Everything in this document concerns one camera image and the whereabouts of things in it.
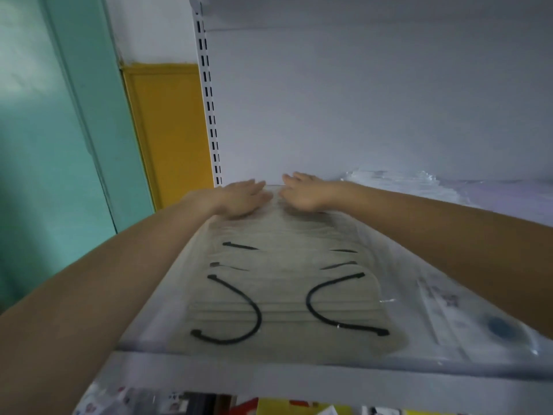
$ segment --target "mask ear loop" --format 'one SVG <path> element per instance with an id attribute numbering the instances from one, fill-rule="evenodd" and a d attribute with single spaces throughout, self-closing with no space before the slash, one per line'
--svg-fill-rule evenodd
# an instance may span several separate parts
<path id="1" fill-rule="evenodd" d="M 326 317 L 324 317 L 323 315 L 321 315 L 317 311 L 315 311 L 315 309 L 311 305 L 311 297 L 313 296 L 313 294 L 316 293 L 321 288 L 323 288 L 324 286 L 331 286 L 333 284 L 337 284 L 337 283 L 342 282 L 342 281 L 347 281 L 348 279 L 362 278 L 364 276 L 365 276 L 365 274 L 363 272 L 359 272 L 358 274 L 348 275 L 348 276 L 345 276 L 345 277 L 336 278 L 336 279 L 332 279 L 332 280 L 327 281 L 327 282 L 323 282 L 323 283 L 319 284 L 318 286 L 315 286 L 315 287 L 311 288 L 311 290 L 309 291 L 307 297 L 305 298 L 305 305 L 307 306 L 309 312 L 312 315 L 314 315 L 318 320 L 322 321 L 323 323 L 326 323 L 327 325 L 332 325 L 332 326 L 335 326 L 336 328 L 364 330 L 364 331 L 368 331 L 368 332 L 374 332 L 378 336 L 388 336 L 390 334 L 390 331 L 388 329 L 374 328 L 374 327 L 371 327 L 371 326 L 363 326 L 363 325 L 354 325 L 354 324 L 350 324 L 350 323 L 342 323 L 342 322 L 337 322 L 337 321 L 334 321 L 334 320 L 327 319 Z"/>
<path id="2" fill-rule="evenodd" d="M 259 307 L 257 307 L 256 303 L 254 303 L 253 300 L 250 299 L 250 297 L 248 297 L 247 295 L 242 293 L 238 288 L 233 287 L 232 285 L 230 285 L 229 283 L 223 281 L 222 279 L 217 278 L 217 275 L 214 275 L 214 274 L 213 275 L 208 275 L 207 278 L 221 284 L 222 286 L 227 287 L 229 290 L 233 291 L 234 293 L 236 293 L 240 297 L 242 297 L 244 300 L 246 300 L 248 302 L 248 304 L 250 306 L 252 306 L 253 309 L 255 310 L 255 314 L 257 315 L 257 321 L 255 322 L 255 326 L 253 327 L 253 329 L 250 332 L 246 333 L 245 335 L 239 336 L 238 338 L 234 338 L 234 339 L 212 338 L 211 336 L 204 335 L 202 333 L 201 329 L 192 329 L 190 331 L 190 335 L 192 335 L 193 337 L 196 337 L 197 339 L 200 339 L 204 342 L 210 342 L 212 344 L 217 344 L 217 345 L 237 344 L 239 342 L 245 341 L 247 338 L 254 335 L 259 330 L 259 328 L 261 327 L 261 320 L 262 320 L 261 310 L 259 310 Z"/>

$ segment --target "yellow panel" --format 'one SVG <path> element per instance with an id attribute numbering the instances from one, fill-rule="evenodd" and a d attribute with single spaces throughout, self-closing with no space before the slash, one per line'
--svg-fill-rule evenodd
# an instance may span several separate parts
<path id="1" fill-rule="evenodd" d="M 156 210 L 213 188 L 198 66 L 134 64 L 123 77 Z"/>

